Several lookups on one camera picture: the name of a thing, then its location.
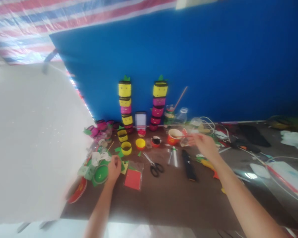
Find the hand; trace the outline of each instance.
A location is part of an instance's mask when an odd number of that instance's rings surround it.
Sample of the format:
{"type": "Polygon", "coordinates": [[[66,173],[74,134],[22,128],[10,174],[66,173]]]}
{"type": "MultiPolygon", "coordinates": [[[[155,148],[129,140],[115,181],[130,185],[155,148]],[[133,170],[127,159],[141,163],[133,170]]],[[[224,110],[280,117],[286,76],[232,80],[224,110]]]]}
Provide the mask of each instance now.
{"type": "Polygon", "coordinates": [[[122,162],[118,155],[113,155],[112,160],[108,164],[108,179],[106,183],[115,184],[122,169],[122,162]]]}
{"type": "Polygon", "coordinates": [[[208,160],[212,161],[220,154],[215,145],[212,137],[204,134],[192,134],[188,137],[189,145],[196,145],[201,154],[203,154],[208,160]]]}

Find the plastic bag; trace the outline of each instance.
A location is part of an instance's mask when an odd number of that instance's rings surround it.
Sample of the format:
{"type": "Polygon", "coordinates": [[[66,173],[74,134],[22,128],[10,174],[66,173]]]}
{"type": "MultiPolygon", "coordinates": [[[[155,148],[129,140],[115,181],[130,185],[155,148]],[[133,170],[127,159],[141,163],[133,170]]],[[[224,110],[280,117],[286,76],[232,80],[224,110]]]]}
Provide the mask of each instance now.
{"type": "Polygon", "coordinates": [[[129,161],[124,185],[140,191],[142,182],[143,163],[129,161]]]}

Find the left hand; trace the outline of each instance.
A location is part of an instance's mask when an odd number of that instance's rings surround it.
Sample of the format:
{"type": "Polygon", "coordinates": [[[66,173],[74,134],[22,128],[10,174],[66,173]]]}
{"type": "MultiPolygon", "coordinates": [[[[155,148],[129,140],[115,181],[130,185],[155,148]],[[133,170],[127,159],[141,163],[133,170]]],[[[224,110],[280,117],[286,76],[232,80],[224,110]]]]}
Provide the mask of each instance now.
{"type": "Polygon", "coordinates": [[[115,184],[122,169],[122,162],[118,155],[113,155],[112,160],[108,164],[108,183],[115,184]]]}

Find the scissors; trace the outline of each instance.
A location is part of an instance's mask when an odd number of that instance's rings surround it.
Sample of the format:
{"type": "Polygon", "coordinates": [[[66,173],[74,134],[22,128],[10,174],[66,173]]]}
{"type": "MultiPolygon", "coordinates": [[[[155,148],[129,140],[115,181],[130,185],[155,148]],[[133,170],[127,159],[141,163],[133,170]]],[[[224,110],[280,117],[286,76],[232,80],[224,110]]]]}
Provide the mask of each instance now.
{"type": "Polygon", "coordinates": [[[146,152],[143,152],[143,154],[145,155],[145,157],[147,158],[147,160],[149,160],[151,166],[150,166],[150,172],[154,177],[159,177],[159,172],[163,173],[165,170],[162,167],[161,164],[159,163],[154,163],[152,162],[152,160],[148,157],[148,155],[146,154],[146,152]]]}

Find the right hand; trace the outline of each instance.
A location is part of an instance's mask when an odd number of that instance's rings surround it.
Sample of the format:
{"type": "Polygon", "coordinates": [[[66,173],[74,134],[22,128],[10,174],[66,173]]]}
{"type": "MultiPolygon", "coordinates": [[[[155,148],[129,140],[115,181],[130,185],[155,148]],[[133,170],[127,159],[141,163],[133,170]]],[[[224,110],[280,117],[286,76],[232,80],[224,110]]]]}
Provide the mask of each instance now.
{"type": "Polygon", "coordinates": [[[197,133],[188,138],[189,145],[196,145],[208,160],[216,159],[220,154],[212,137],[197,133]]]}

